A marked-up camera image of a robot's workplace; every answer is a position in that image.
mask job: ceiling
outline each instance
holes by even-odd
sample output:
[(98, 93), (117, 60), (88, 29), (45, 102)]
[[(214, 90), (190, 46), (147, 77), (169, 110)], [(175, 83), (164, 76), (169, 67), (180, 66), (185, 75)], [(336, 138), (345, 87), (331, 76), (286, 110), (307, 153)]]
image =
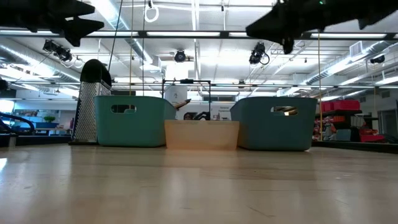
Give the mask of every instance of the ceiling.
[[(110, 0), (119, 10), (120, 0)], [(192, 1), (198, 1), (197, 17), (193, 21)], [(133, 30), (233, 30), (244, 31), (245, 27), (271, 10), (274, 0), (224, 0), (225, 12), (221, 11), (222, 1), (219, 0), (153, 0), (155, 6), (159, 6), (159, 18), (155, 22), (145, 22), (144, 1), (123, 1), (121, 18), (127, 26)], [(148, 10), (148, 17), (154, 16), (154, 10)], [(97, 11), (85, 18), (103, 21), (103, 30), (114, 30), (106, 19)], [(326, 28), (327, 32), (396, 32), (398, 30), (398, 14), (395, 13), (380, 23), (369, 26), (365, 30), (358, 29), (357, 21), (345, 22)], [(101, 62), (110, 66), (110, 73), (119, 82), (125, 82), (130, 76), (130, 63), (134, 82), (161, 81), (160, 72), (143, 72), (137, 55), (131, 61), (131, 48), (124, 39), (111, 38), (85, 38), (81, 40), (81, 47), (71, 46), (65, 39), (42, 37), (0, 37), (9, 38), (39, 54), (49, 56), (58, 61), (53, 55), (47, 55), (43, 50), (46, 39), (51, 39), (65, 48), (71, 49), (71, 53), (87, 62), (98, 58)], [(184, 50), (186, 55), (192, 58), (191, 62), (184, 62), (189, 70), (188, 77), (196, 78), (195, 74), (195, 42), (193, 39), (137, 39), (144, 50), (152, 56), (160, 57), (163, 68), (174, 64), (173, 56), (176, 50)], [(246, 83), (276, 83), (276, 84), (300, 84), (295, 79), (295, 74), (309, 74), (318, 70), (318, 60), (321, 67), (349, 52), (349, 47), (355, 44), (355, 40), (323, 40), (318, 43), (315, 40), (300, 40), (295, 42), (294, 51), (284, 55), (279, 44), (273, 44), (266, 40), (253, 39), (197, 39), (200, 53), (200, 78), (218, 83), (237, 83), (245, 80)], [(265, 66), (250, 66), (249, 56), (251, 50), (258, 42), (263, 42), (270, 56), (270, 63)], [(395, 62), (395, 48), (386, 54), (386, 62)], [(80, 66), (73, 63), (66, 64), (70, 69), (81, 72)], [(371, 65), (373, 69), (382, 65)], [(365, 62), (356, 63), (354, 66), (340, 71), (336, 76), (347, 78), (358, 76), (365, 72)]]

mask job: metal rod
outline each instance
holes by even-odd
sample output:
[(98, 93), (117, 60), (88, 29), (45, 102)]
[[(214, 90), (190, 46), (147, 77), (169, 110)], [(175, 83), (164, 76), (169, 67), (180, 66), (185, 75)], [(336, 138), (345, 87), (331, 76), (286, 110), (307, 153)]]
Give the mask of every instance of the metal rod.
[(209, 116), (211, 119), (211, 81), (209, 81)]
[(164, 99), (164, 83), (165, 83), (165, 80), (163, 79), (162, 80), (162, 98)]

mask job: ceiling light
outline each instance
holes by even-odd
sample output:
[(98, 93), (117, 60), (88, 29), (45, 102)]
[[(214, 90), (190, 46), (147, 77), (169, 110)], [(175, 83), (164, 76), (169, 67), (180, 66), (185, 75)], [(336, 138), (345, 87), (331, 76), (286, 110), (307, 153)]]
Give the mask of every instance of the ceiling light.
[(398, 88), (398, 86), (390, 86), (390, 85), (386, 85), (386, 86), (379, 86), (379, 88), (382, 88), (382, 89), (397, 89), (397, 88)]
[(250, 84), (214, 84), (218, 87), (250, 87)]
[(34, 86), (31, 86), (31, 85), (27, 85), (27, 84), (22, 84), (22, 85), (12, 84), (12, 85), (17, 86), (17, 87), (21, 87), (21, 88), (25, 88), (27, 90), (33, 90), (33, 91), (38, 91), (39, 90), (38, 88), (36, 88)]
[[(96, 37), (102, 37), (102, 36), (114, 36), (115, 35), (115, 31), (96, 31), (96, 32), (92, 32), (90, 34), (88, 34), (87, 36), (96, 36)], [(138, 36), (138, 32), (131, 32), (131, 31), (123, 31), (123, 30), (118, 30), (118, 32), (116, 33), (117, 37), (136, 37)]]
[(377, 85), (385, 85), (385, 84), (394, 83), (394, 82), (398, 82), (398, 76), (385, 78), (385, 79), (383, 79), (381, 81), (378, 81), (376, 84)]
[(0, 100), (21, 100), (22, 98), (0, 98)]
[(338, 88), (374, 88), (373, 86), (339, 86)]
[(345, 96), (355, 96), (355, 95), (357, 95), (357, 94), (363, 93), (364, 91), (366, 91), (366, 90), (359, 90), (359, 91), (356, 91), (356, 92), (347, 94), (347, 95), (345, 95)]
[(61, 88), (60, 92), (66, 94), (66, 95), (79, 97), (79, 91), (78, 90), (71, 90), (69, 88)]
[(350, 78), (349, 80), (347, 80), (347, 81), (344, 81), (344, 82), (340, 83), (340, 85), (347, 85), (347, 84), (351, 84), (351, 83), (353, 83), (353, 82), (356, 82), (356, 81), (358, 81), (359, 79), (360, 79), (359, 77)]
[(219, 37), (220, 32), (147, 32), (147, 35), (161, 37)]
[(322, 101), (330, 101), (330, 100), (334, 100), (334, 99), (337, 99), (340, 97), (341, 96), (325, 96), (325, 97), (322, 97)]
[[(319, 34), (320, 38), (347, 38), (347, 39), (379, 39), (387, 34)], [(311, 34), (311, 38), (318, 38), (318, 34)]]
[(230, 32), (229, 36), (230, 37), (248, 37), (248, 35), (245, 32)]
[(0, 35), (53, 35), (58, 36), (58, 34), (53, 34), (49, 30), (39, 30), (36, 33), (33, 33), (29, 30), (0, 30)]

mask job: fluorescent light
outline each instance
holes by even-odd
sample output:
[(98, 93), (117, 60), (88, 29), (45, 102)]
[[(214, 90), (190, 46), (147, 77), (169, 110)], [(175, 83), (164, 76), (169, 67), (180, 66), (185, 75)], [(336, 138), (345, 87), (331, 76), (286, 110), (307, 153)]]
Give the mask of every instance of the fluorescent light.
[(389, 86), (389, 85), (386, 85), (386, 86), (379, 86), (379, 88), (382, 88), (382, 89), (396, 89), (396, 88), (398, 88), (398, 86)]
[(282, 88), (288, 88), (288, 87), (293, 87), (293, 85), (257, 85), (257, 87), (268, 87), (268, 88), (282, 87)]
[(223, 87), (250, 87), (252, 85), (249, 84), (214, 84), (216, 86), (223, 86)]
[[(102, 37), (102, 36), (114, 36), (114, 35), (115, 35), (115, 31), (95, 31), (95, 32), (88, 34), (87, 36), (88, 37), (89, 36)], [(131, 34), (131, 31), (124, 31), (124, 30), (119, 31), (118, 30), (118, 33), (116, 34), (116, 36), (117, 37), (130, 37), (130, 36), (136, 37), (136, 36), (138, 36), (138, 32), (133, 31)]]
[(80, 89), (80, 87), (74, 86), (74, 85), (68, 85), (69, 87), (75, 88), (75, 89)]
[(160, 72), (160, 68), (155, 65), (144, 64), (144, 66), (141, 65), (139, 68), (145, 72)]
[(161, 37), (219, 37), (220, 32), (147, 32), (147, 35)]
[(245, 32), (230, 32), (229, 36), (230, 37), (248, 37), (248, 35)]
[(367, 89), (367, 88), (374, 88), (373, 86), (339, 86), (338, 88), (364, 88), (364, 89)]
[(394, 83), (394, 82), (398, 82), (398, 76), (385, 78), (385, 79), (383, 79), (381, 81), (378, 81), (376, 84), (377, 85), (385, 85), (385, 84)]
[(22, 98), (0, 98), (0, 100), (21, 100)]
[(366, 91), (366, 90), (359, 90), (359, 91), (356, 91), (356, 92), (347, 94), (347, 95), (345, 95), (345, 96), (354, 96), (354, 95), (360, 94), (360, 93), (362, 93), (362, 92), (364, 92), (364, 91)]
[(351, 84), (351, 83), (356, 82), (356, 81), (358, 81), (358, 80), (360, 80), (359, 77), (351, 78), (351, 79), (349, 79), (349, 80), (347, 80), (347, 81), (345, 81), (345, 82), (340, 83), (340, 85)]
[(21, 87), (21, 88), (25, 88), (27, 90), (33, 90), (33, 91), (38, 91), (39, 90), (38, 88), (36, 88), (34, 86), (31, 86), (31, 85), (27, 85), (27, 84), (22, 84), (22, 85), (12, 84), (12, 85), (17, 86), (17, 87)]
[[(387, 34), (320, 34), (321, 38), (347, 38), (347, 39), (378, 39), (385, 38)], [(311, 34), (311, 38), (318, 38), (318, 34)]]
[(325, 96), (325, 97), (322, 97), (322, 101), (330, 101), (330, 100), (334, 100), (334, 99), (337, 99), (340, 97), (341, 96)]
[(58, 36), (59, 34), (53, 34), (51, 31), (48, 30), (39, 30), (36, 33), (33, 33), (29, 30), (0, 30), (0, 35), (53, 35)]
[(22, 100), (51, 100), (51, 99), (48, 99), (48, 98), (43, 98), (43, 99), (22, 99)]
[[(239, 91), (211, 91), (212, 96), (223, 96), (223, 95), (238, 95)], [(248, 96), (252, 92), (251, 91), (241, 91), (239, 96)], [(251, 96), (276, 96), (276, 92), (269, 91), (257, 91), (254, 92)]]
[(79, 97), (79, 91), (78, 90), (71, 90), (69, 88), (61, 88), (59, 90), (60, 90), (61, 93), (64, 93), (66, 95)]

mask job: ceiling pipe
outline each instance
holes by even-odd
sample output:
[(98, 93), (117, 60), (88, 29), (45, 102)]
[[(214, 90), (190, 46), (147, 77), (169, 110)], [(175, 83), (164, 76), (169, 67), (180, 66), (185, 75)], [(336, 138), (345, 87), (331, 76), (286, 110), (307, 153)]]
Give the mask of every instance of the ceiling pipe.
[[(124, 18), (120, 16), (119, 26), (118, 17), (119, 11), (111, 0), (90, 0), (95, 6), (96, 10), (105, 18), (110, 26), (116, 30), (131, 30), (131, 28), (126, 24)], [(153, 58), (143, 49), (141, 44), (137, 39), (124, 39), (127, 44), (129, 44), (133, 51), (136, 53), (136, 57), (143, 60), (146, 64), (152, 64)]]
[[(312, 85), (315, 82), (329, 77), (333, 74), (336, 74), (338, 72), (341, 72), (342, 70), (352, 66), (355, 64), (355, 62), (358, 62), (360, 60), (367, 60), (370, 58), (374, 58), (375, 56), (378, 56), (380, 54), (383, 54), (383, 51), (388, 49), (389, 47), (392, 47), (396, 44), (397, 42), (395, 41), (379, 41), (375, 44), (368, 44), (363, 47), (362, 51), (362, 57), (355, 57), (351, 58), (350, 53), (348, 52), (347, 54), (344, 54), (343, 56), (337, 58), (336, 60), (328, 63), (326, 66), (324, 66), (319, 73), (319, 71), (314, 71), (312, 72), (307, 80), (305, 80), (301, 85)], [(289, 88), (285, 90), (280, 90), (280, 96), (286, 96), (286, 95), (291, 95), (298, 91), (300, 88)]]
[(41, 76), (51, 78), (55, 75), (64, 75), (70, 80), (73, 80), (73, 82), (80, 81), (80, 74), (78, 72), (67, 68), (51, 58), (43, 56), (11, 39), (3, 38), (1, 40), (0, 55), (12, 56), (13, 60), (9, 63), (27, 65), (29, 66), (27, 70)]

